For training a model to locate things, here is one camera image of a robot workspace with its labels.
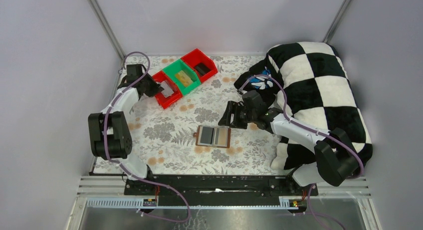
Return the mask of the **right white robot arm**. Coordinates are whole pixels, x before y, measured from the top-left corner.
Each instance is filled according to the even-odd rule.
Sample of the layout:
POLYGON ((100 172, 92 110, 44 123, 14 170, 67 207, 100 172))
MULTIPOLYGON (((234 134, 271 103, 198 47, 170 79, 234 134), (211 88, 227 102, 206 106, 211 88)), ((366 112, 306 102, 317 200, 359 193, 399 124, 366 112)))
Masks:
POLYGON ((290 173, 299 186, 326 182, 338 187, 353 178, 356 170, 359 175, 364 172, 363 162, 345 131, 340 128, 330 131, 300 122, 281 109, 268 107, 256 91, 243 94, 240 102, 229 101, 218 125, 246 129, 248 123, 293 140, 314 154, 313 163, 296 167, 290 173))

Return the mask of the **silver card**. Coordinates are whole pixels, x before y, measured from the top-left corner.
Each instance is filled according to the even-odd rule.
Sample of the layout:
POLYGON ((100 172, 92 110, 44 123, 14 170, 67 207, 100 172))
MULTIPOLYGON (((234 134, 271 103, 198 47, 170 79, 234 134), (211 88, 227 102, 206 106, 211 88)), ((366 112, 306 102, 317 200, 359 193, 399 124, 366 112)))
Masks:
POLYGON ((166 81, 161 82, 161 87, 163 88, 161 94, 165 98, 169 98, 174 94, 174 90, 172 89, 172 87, 166 81))

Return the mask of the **brown leather card holder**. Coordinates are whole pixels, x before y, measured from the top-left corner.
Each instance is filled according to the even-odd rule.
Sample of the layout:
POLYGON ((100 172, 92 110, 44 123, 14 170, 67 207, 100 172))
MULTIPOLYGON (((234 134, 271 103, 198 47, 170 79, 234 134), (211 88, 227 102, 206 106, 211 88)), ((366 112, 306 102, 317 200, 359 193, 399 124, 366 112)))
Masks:
POLYGON ((193 133, 196 146, 229 148, 231 129, 226 127, 198 126, 193 133))

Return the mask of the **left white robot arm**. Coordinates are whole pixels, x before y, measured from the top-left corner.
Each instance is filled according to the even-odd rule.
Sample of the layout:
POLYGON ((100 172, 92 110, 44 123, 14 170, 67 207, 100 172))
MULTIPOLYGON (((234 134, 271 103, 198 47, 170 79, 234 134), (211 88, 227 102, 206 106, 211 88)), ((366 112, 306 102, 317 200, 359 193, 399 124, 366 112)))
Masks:
POLYGON ((127 122, 143 96, 154 97, 163 91, 142 64, 130 64, 111 102, 99 113, 88 116, 92 154, 117 165, 130 180, 147 179, 150 167, 134 154, 127 122))

